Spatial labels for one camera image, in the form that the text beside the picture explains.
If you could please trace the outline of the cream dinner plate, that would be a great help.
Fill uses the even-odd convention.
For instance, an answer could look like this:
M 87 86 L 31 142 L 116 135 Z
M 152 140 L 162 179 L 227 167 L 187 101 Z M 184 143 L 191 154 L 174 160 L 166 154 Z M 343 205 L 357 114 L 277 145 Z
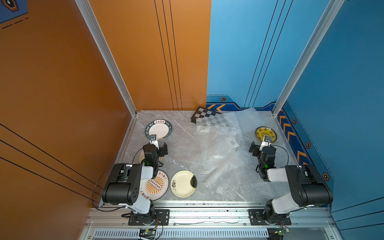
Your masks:
M 144 154 L 144 151 L 142 150 L 142 151 L 140 152 L 140 155 L 139 155 L 139 162 L 141 162 L 141 161 L 144 160 L 144 159 L 145 159 L 145 154 Z

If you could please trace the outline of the yellow dinner plate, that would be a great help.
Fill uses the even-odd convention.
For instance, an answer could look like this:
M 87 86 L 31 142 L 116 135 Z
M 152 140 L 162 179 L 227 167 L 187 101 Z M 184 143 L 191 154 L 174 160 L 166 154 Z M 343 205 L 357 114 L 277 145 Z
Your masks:
M 278 139 L 277 133 L 269 127 L 261 126 L 256 129 L 256 137 L 262 142 L 264 140 L 264 136 L 271 137 L 271 142 L 274 143 Z

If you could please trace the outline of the bubble white blue plate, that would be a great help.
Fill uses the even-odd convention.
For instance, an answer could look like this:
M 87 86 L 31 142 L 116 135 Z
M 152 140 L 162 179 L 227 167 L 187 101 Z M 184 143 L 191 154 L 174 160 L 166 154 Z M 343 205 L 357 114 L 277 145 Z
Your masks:
M 166 139 L 173 131 L 172 124 L 164 119 L 150 122 L 145 128 L 145 135 L 148 139 L 151 135 L 156 135 L 159 141 Z

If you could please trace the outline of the bubble wrap of yellow plate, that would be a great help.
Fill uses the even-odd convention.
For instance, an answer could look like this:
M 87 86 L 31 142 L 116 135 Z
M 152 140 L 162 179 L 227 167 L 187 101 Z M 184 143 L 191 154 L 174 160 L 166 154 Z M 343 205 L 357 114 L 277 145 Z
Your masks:
M 239 145 L 237 154 L 239 156 L 239 160 L 241 160 L 241 164 L 253 163 L 253 164 L 256 164 L 256 167 L 257 167 L 258 165 L 257 158 L 252 156 L 252 154 L 249 152 L 249 148 L 251 146 L 252 141 L 255 141 L 255 143 L 258 143 L 257 138 L 255 136 L 253 138 L 243 137 L 241 133 L 240 137 L 236 138 L 236 140 L 238 141 L 238 145 Z M 285 136 L 281 132 L 278 132 L 278 140 L 275 143 L 273 143 L 273 146 L 277 149 L 276 159 L 275 159 L 275 166 L 277 168 L 281 168 L 285 165 L 298 164 L 297 159 L 294 156 L 294 153 L 291 147 L 289 146 L 288 141 L 286 140 Z M 269 200 L 279 198 L 290 191 L 289 184 L 287 182 L 265 182 L 265 183 L 267 183 L 268 187 L 271 189 L 271 192 L 273 193 L 272 197 L 270 197 Z

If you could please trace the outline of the white orange sunburst plate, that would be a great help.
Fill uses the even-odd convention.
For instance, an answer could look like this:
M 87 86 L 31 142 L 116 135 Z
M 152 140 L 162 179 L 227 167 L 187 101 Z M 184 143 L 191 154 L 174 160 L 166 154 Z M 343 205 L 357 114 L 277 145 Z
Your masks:
M 159 170 L 157 176 L 154 179 L 141 182 L 140 195 L 151 201 L 161 199 L 168 191 L 170 185 L 170 179 L 168 175 Z

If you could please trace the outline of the bubble wrap of green plate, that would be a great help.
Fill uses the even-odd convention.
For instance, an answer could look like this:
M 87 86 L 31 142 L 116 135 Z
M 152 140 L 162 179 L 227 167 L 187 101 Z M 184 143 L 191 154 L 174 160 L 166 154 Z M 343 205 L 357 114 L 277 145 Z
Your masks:
M 253 138 L 258 127 L 265 126 L 271 118 L 271 113 L 265 111 L 257 111 L 250 108 L 242 111 L 236 111 L 241 133 L 243 137 Z

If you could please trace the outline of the small white cream plate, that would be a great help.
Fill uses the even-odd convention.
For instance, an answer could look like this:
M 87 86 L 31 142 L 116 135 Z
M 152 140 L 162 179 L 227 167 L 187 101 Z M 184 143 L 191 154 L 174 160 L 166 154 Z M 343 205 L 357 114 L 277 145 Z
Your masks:
M 197 188 L 197 178 L 190 171 L 179 171 L 171 179 L 171 190 L 179 198 L 191 196 Z

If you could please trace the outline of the bubble pink plate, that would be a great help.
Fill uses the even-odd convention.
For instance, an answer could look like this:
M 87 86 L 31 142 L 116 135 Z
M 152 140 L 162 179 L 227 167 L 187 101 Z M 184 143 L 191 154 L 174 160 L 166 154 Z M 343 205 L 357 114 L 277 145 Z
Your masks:
M 256 172 L 256 164 L 229 163 L 216 167 L 203 185 L 224 201 L 264 202 L 273 193 Z

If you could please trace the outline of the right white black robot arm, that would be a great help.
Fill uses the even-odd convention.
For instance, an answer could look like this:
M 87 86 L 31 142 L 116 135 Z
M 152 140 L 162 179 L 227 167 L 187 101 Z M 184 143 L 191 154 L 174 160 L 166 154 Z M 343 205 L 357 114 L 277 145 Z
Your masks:
M 287 223 L 290 213 L 310 207 L 321 207 L 333 202 L 333 193 L 313 165 L 275 167 L 276 148 L 270 142 L 251 143 L 249 152 L 258 159 L 256 172 L 271 183 L 288 183 L 289 193 L 268 200 L 262 213 L 255 218 L 268 225 Z

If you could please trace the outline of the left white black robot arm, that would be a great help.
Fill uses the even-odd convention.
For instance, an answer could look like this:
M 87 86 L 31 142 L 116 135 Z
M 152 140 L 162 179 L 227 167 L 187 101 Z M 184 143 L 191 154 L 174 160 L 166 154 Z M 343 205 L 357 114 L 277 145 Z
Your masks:
M 159 159 L 168 154 L 166 143 L 161 147 L 155 144 L 143 146 L 145 158 L 139 164 L 116 164 L 102 192 L 104 203 L 127 207 L 131 217 L 137 218 L 143 225 L 157 221 L 153 201 L 140 194 L 140 185 L 156 178 L 159 171 Z

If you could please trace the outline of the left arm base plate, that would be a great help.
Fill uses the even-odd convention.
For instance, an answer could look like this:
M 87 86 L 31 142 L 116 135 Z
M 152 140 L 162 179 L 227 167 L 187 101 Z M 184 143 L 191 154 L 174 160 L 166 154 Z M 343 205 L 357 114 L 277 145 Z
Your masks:
M 129 226 L 155 226 L 159 221 L 160 226 L 167 226 L 170 219 L 170 210 L 155 209 L 146 215 L 134 214 L 131 212 L 128 225 Z

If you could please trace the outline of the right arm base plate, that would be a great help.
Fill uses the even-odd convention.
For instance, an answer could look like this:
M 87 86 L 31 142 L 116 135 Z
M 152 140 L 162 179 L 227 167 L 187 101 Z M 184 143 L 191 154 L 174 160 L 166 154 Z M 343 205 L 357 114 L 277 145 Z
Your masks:
M 265 210 L 262 209 L 249 209 L 248 214 L 252 226 L 277 226 L 280 224 L 290 226 L 292 224 L 289 214 L 279 215 L 274 212 L 266 214 Z

